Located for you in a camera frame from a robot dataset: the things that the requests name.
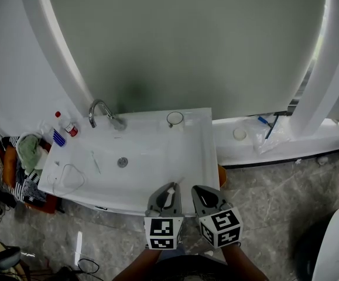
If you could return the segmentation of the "white wash basin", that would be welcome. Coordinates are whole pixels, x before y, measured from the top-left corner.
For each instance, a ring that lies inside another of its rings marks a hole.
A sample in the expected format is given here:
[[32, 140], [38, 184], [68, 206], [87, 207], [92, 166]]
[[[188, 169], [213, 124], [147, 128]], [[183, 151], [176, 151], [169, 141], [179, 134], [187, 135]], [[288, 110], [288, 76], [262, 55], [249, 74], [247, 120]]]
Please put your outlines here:
[[[195, 215], [191, 188], [219, 188], [217, 156], [209, 108], [184, 109], [183, 132], [170, 128], [167, 111], [123, 114], [117, 131], [105, 116], [79, 120], [79, 133], [65, 146], [53, 145], [38, 188], [54, 196], [119, 210], [145, 212], [161, 186], [179, 183], [182, 212]], [[98, 174], [90, 152], [100, 167]], [[117, 160], [128, 159], [120, 168]]]

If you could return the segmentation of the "person's left forearm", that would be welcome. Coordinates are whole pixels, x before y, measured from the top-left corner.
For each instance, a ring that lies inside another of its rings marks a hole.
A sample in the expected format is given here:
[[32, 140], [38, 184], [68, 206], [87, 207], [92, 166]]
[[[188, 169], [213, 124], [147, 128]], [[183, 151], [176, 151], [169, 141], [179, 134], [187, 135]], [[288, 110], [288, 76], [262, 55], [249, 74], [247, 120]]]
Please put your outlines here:
[[145, 281], [155, 263], [159, 259], [161, 250], [144, 249], [139, 256], [112, 281]]

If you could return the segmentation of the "blue handled squeegee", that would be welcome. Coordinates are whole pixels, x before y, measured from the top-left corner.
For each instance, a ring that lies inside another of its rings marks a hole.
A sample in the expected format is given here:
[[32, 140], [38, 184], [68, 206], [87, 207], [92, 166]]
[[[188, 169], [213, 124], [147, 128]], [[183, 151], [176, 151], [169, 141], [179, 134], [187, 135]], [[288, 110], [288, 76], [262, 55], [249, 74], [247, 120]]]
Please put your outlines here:
[[267, 125], [269, 127], [268, 132], [265, 135], [265, 139], [268, 139], [278, 121], [279, 118], [279, 114], [274, 114], [274, 121], [273, 122], [269, 122], [267, 119], [263, 118], [262, 116], [258, 116], [258, 121], [260, 121], [261, 123]]

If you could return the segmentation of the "large grey roller blind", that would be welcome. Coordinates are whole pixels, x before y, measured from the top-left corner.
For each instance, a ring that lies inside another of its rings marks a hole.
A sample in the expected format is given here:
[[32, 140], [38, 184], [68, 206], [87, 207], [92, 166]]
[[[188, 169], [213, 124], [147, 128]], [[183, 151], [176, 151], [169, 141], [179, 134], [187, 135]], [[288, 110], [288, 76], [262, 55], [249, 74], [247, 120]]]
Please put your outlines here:
[[325, 0], [50, 0], [93, 98], [117, 113], [284, 111]]

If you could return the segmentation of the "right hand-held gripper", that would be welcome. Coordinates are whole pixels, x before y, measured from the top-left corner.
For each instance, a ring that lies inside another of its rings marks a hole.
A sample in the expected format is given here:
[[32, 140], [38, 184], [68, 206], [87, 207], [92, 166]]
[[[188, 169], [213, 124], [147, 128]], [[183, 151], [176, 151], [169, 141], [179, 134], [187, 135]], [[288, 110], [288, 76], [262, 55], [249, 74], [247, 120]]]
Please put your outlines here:
[[203, 216], [203, 210], [223, 210], [198, 218], [200, 234], [213, 248], [240, 241], [244, 226], [242, 218], [222, 192], [209, 186], [196, 185], [191, 189], [191, 196], [197, 216]]

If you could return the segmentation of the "white vanity cabinet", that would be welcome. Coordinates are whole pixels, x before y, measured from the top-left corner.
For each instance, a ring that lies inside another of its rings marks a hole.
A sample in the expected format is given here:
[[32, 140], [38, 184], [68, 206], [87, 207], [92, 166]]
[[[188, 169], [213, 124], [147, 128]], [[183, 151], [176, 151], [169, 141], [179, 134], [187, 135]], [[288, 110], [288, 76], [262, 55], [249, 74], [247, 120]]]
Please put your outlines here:
[[114, 209], [114, 208], [100, 207], [100, 206], [97, 206], [97, 205], [79, 203], [77, 201], [68, 200], [68, 199], [62, 199], [61, 204], [62, 204], [62, 206], [69, 206], [69, 207], [72, 206], [73, 208], [75, 208], [75, 207], [78, 207], [78, 208], [83, 207], [83, 208], [87, 208], [89, 210], [99, 211], [99, 212], [102, 212], [102, 213], [135, 215], [135, 216], [139, 216], [139, 217], [144, 217], [145, 216], [144, 212], [129, 211], [129, 210], [119, 210], [119, 209]]

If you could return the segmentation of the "clear plastic sheet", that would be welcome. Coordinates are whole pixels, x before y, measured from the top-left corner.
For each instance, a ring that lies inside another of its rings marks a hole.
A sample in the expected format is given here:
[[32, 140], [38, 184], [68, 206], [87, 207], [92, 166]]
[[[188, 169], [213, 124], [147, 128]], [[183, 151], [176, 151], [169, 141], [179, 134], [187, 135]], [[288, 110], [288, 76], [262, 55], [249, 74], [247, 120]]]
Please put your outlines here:
[[[274, 121], [274, 115], [262, 117], [267, 119], [269, 122]], [[283, 123], [283, 116], [279, 116], [278, 121], [268, 139], [265, 139], [265, 135], [268, 132], [269, 127], [258, 121], [258, 116], [243, 120], [242, 125], [246, 134], [252, 141], [254, 151], [259, 155], [271, 151], [279, 145], [291, 140], [290, 134]]]

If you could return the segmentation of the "person's right forearm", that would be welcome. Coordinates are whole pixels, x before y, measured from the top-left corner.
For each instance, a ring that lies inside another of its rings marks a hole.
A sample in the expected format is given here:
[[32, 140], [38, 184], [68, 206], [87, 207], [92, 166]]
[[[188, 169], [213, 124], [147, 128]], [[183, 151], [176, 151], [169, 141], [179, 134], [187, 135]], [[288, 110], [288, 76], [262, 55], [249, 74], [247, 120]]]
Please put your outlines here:
[[242, 251], [237, 244], [221, 248], [227, 265], [236, 273], [240, 281], [269, 281], [261, 271]]

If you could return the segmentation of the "white window ledge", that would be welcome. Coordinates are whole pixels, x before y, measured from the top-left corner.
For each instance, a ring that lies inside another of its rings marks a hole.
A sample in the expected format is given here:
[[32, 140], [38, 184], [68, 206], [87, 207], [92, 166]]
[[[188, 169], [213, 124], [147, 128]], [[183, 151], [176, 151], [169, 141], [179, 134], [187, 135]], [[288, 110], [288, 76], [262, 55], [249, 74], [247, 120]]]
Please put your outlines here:
[[263, 154], [253, 148], [249, 137], [236, 140], [233, 131], [242, 129], [243, 122], [253, 117], [237, 117], [213, 121], [213, 135], [217, 162], [222, 166], [250, 165], [303, 159], [308, 156], [339, 150], [339, 123], [325, 119], [320, 127], [310, 136], [292, 138]]

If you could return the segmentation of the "black white striped cloth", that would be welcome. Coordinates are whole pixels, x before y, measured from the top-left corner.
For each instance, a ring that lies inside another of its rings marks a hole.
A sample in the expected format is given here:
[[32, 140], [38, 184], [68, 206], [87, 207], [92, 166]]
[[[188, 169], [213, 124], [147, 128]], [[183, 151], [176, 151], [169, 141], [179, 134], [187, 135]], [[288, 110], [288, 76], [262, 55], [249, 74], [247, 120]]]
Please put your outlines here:
[[8, 146], [16, 148], [20, 136], [5, 136], [0, 140], [0, 148], [6, 151]]

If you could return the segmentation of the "clear glass cup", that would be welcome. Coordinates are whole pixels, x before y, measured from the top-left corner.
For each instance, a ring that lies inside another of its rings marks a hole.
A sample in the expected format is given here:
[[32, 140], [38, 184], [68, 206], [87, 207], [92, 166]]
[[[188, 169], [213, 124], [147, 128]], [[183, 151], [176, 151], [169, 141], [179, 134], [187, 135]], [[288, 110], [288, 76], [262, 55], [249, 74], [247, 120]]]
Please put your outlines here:
[[184, 115], [181, 112], [173, 111], [166, 117], [167, 124], [170, 128], [183, 132], [185, 121]]

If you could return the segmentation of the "black white patterned cloth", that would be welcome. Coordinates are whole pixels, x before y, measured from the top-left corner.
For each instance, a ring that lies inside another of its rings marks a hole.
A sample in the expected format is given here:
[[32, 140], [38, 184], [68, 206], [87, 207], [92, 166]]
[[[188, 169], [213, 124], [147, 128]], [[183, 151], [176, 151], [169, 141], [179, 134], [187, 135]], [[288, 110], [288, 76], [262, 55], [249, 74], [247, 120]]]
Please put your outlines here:
[[37, 187], [41, 172], [41, 170], [32, 170], [29, 175], [25, 175], [24, 170], [19, 169], [19, 173], [16, 174], [19, 181], [16, 182], [14, 188], [11, 188], [3, 181], [3, 169], [0, 169], [0, 187], [12, 194], [16, 201], [43, 207], [47, 201], [47, 194]]

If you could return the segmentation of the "green towel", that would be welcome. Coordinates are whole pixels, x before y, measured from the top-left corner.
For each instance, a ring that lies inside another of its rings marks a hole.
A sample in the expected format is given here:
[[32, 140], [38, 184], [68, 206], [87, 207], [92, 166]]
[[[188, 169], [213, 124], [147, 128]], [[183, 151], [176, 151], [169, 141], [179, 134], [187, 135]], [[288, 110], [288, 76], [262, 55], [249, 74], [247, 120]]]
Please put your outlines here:
[[24, 133], [16, 143], [18, 158], [22, 167], [28, 173], [35, 169], [40, 160], [40, 140], [41, 136], [36, 133]]

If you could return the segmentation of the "chrome faucet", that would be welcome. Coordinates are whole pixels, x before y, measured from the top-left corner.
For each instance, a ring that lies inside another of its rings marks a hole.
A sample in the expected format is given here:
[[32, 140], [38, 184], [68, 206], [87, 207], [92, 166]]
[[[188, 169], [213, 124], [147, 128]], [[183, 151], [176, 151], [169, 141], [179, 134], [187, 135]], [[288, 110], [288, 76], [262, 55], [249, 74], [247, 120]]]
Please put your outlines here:
[[98, 106], [102, 106], [102, 110], [104, 111], [104, 115], [108, 118], [111, 125], [117, 131], [126, 130], [126, 122], [120, 118], [118, 115], [114, 114], [106, 105], [106, 103], [101, 99], [94, 100], [89, 108], [88, 112], [88, 120], [92, 128], [96, 128], [97, 124], [95, 122], [95, 109]]

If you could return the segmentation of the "orange storage box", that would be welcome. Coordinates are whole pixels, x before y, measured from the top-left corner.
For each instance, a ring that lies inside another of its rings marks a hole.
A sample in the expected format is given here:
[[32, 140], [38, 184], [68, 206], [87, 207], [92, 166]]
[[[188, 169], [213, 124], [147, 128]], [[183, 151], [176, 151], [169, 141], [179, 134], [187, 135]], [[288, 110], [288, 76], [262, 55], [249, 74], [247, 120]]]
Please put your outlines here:
[[[0, 148], [0, 169], [3, 169], [3, 181], [9, 185], [11, 188], [15, 187], [19, 177], [16, 175], [19, 173], [19, 169], [22, 169], [22, 166], [19, 162], [16, 149], [8, 146], [6, 151]], [[0, 191], [3, 193], [8, 193], [0, 187]], [[4, 203], [10, 204], [11, 200], [15, 200], [14, 196], [10, 193], [9, 197], [5, 199]], [[43, 213], [54, 214], [59, 206], [59, 199], [55, 196], [47, 194], [47, 201], [43, 207], [38, 207], [29, 203], [23, 203], [28, 208], [33, 208], [39, 210]]]

